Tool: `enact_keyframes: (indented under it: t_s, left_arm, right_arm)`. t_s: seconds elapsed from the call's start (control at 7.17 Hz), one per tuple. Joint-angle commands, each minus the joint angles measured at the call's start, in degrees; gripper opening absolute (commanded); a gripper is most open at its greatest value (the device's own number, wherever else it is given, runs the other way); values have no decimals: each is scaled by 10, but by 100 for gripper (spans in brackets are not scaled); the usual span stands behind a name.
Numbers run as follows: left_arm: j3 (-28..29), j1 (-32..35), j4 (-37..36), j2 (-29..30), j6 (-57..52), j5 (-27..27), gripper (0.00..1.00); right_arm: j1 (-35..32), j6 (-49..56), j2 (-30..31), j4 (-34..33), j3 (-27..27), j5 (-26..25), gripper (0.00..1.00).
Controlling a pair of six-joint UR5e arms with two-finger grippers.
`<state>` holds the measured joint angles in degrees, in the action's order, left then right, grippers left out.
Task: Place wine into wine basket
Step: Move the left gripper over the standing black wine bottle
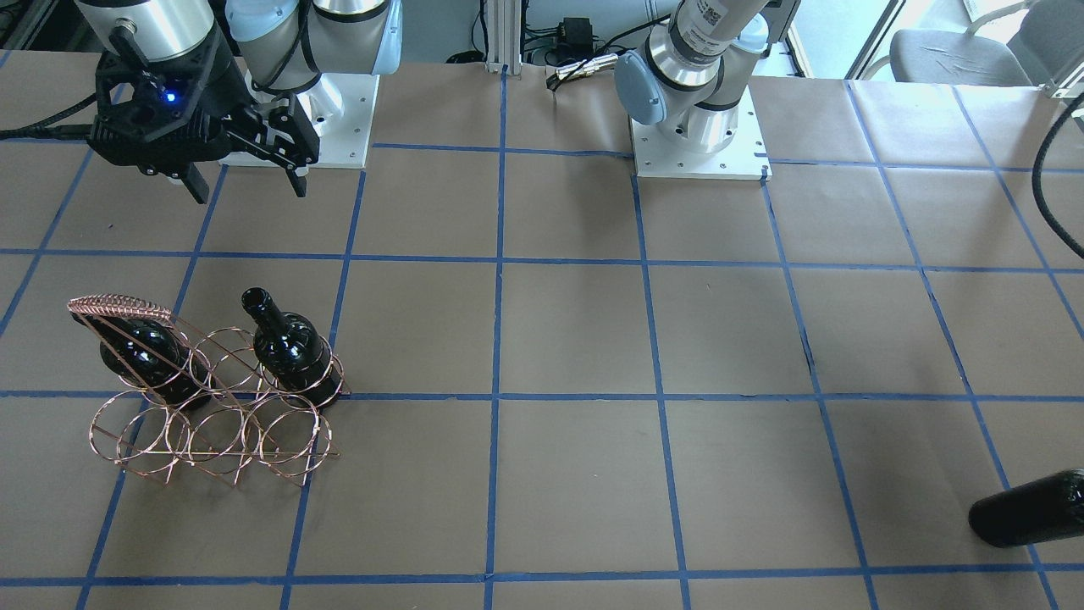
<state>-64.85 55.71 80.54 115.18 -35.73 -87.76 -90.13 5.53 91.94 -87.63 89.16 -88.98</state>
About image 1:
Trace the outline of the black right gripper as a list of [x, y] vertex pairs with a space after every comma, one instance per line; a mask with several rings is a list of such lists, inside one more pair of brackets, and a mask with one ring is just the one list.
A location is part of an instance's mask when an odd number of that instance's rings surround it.
[[210, 189], [194, 163], [246, 153], [285, 171], [296, 197], [304, 169], [320, 158], [318, 137], [297, 100], [251, 104], [231, 47], [209, 33], [177, 59], [153, 62], [133, 33], [111, 33], [118, 52], [96, 63], [96, 117], [89, 146], [106, 161], [175, 177], [194, 202]]

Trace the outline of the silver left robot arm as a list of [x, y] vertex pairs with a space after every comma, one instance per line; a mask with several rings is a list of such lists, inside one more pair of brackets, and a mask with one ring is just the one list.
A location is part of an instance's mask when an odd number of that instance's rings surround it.
[[[769, 47], [763, 1], [681, 1], [634, 50], [554, 73], [550, 92], [601, 69], [627, 113], [636, 174], [766, 182], [749, 80]], [[399, 1], [229, 1], [224, 14], [260, 98], [326, 75], [374, 80], [398, 69]]]

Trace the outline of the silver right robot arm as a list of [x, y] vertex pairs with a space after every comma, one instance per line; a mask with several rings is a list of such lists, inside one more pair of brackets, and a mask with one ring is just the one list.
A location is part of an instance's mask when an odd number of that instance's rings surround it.
[[401, 62], [399, 1], [80, 1], [104, 50], [86, 142], [198, 203], [201, 163], [364, 169], [379, 78]]

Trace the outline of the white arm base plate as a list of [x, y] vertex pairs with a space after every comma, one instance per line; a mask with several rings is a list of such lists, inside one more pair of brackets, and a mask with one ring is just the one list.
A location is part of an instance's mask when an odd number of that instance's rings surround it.
[[320, 137], [309, 169], [364, 169], [379, 75], [324, 74], [298, 101]]
[[773, 176], [749, 88], [736, 107], [692, 107], [661, 124], [628, 120], [636, 174], [667, 179], [767, 180]]

